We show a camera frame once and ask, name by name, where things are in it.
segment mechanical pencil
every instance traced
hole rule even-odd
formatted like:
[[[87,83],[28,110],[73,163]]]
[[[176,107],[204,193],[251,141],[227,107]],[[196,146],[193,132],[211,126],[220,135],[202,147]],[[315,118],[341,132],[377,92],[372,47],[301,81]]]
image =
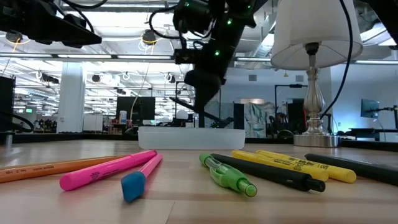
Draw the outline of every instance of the mechanical pencil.
[[[306,166],[312,166],[312,167],[317,167],[321,169],[325,169],[329,173],[329,177],[335,180],[340,180],[346,183],[353,183],[356,180],[356,174],[354,171],[345,169],[345,168],[340,168],[340,167],[335,167],[335,166],[330,166],[326,164],[321,164],[317,162],[312,162],[308,161],[305,159],[298,159],[294,157],[290,157],[288,155],[284,154],[279,154],[276,152],[268,152],[264,150],[257,150],[257,154],[267,156],[267,157],[272,157],[272,158],[278,158],[278,159],[286,159],[289,161],[297,162],[300,164],[304,164]]]
[[[218,185],[244,193],[249,197],[256,196],[256,186],[250,183],[241,171],[220,163],[209,154],[200,154],[199,160],[205,167],[209,168],[211,178]]]
[[[328,172],[324,169],[320,169],[320,168],[316,168],[316,167],[312,167],[312,166],[305,166],[303,164],[298,164],[298,163],[288,161],[285,159],[270,158],[270,157],[262,156],[259,154],[244,152],[244,151],[239,151],[239,150],[233,150],[232,156],[234,158],[243,159],[245,161],[258,162],[258,163],[269,165],[269,166],[280,167],[280,168],[284,168],[284,169],[303,172],[306,174],[310,174],[312,176],[312,178],[317,179],[317,180],[327,181],[329,178]]]

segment silver lamp stand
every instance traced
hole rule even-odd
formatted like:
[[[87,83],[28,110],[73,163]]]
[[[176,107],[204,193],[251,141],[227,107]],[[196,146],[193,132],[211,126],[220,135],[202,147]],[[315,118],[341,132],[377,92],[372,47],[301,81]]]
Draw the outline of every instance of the silver lamp stand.
[[[294,136],[295,146],[307,147],[338,147],[340,138],[329,135],[322,127],[320,112],[325,106],[325,100],[318,84],[319,68],[315,66],[315,54],[310,55],[308,75],[308,90],[304,99],[304,108],[309,111],[308,129],[301,135]]]

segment yellow highlighter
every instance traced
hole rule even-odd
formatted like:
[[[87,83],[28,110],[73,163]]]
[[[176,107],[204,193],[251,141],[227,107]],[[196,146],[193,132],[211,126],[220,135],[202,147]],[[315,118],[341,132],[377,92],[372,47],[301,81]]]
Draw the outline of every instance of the yellow highlighter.
[[[350,170],[350,169],[345,169],[345,168],[340,168],[340,167],[335,167],[335,166],[329,166],[329,165],[326,165],[326,164],[312,162],[312,161],[308,161],[308,160],[305,160],[305,159],[298,159],[298,158],[290,157],[288,155],[279,154],[279,153],[276,153],[276,152],[268,152],[268,151],[264,151],[264,150],[257,150],[256,153],[260,154],[262,156],[266,156],[266,157],[271,157],[271,158],[276,158],[276,159],[285,159],[285,160],[289,160],[289,161],[296,162],[296,163],[299,163],[299,164],[303,164],[303,165],[306,165],[306,166],[312,166],[312,167],[325,169],[329,173],[329,177],[330,178],[335,179],[335,180],[340,180],[340,181],[343,181],[343,182],[346,182],[346,183],[353,183],[356,180],[355,172]]]
[[[233,150],[232,156],[236,159],[242,159],[245,161],[257,162],[257,163],[265,164],[265,165],[269,165],[269,166],[303,172],[306,174],[310,174],[312,176],[312,178],[317,179],[317,180],[327,181],[329,179],[329,174],[324,169],[320,169],[320,168],[316,168],[316,167],[312,167],[312,166],[305,166],[303,164],[288,161],[286,159],[270,158],[270,157],[262,156],[259,154],[244,152],[244,151],[239,151],[239,150]]]

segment white container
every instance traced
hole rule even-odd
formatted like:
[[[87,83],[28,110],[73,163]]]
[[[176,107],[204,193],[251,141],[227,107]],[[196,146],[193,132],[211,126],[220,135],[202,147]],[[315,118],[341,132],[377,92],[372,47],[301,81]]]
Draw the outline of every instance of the white container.
[[[127,123],[127,111],[120,111],[119,115],[119,124]]]
[[[238,129],[139,127],[143,149],[242,149],[246,133]]]

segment lamp base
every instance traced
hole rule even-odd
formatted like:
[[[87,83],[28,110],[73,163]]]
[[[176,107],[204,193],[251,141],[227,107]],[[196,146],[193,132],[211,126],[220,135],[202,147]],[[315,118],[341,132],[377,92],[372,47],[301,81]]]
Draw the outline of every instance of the lamp base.
[[[294,138],[295,146],[305,147],[339,147],[340,137],[330,135],[312,135],[312,134],[301,134],[295,135]]]

